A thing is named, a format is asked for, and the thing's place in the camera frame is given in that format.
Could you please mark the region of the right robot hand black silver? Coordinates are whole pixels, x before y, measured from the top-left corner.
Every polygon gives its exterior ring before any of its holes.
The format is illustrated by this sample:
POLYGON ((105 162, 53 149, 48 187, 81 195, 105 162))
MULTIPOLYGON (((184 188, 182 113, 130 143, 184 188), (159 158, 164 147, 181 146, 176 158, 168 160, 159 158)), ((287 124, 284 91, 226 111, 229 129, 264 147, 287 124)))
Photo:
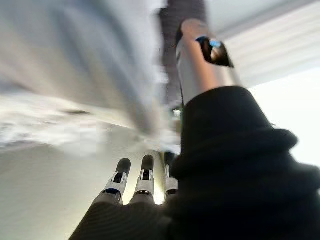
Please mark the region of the right robot hand black silver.
POLYGON ((154 158, 142 159, 129 204, 131 163, 114 175, 73 240, 317 240, 320 170, 294 160, 297 138, 272 126, 234 77, 225 45, 202 19, 161 20, 163 63, 180 78, 181 153, 164 155, 165 201, 154 202, 154 158))

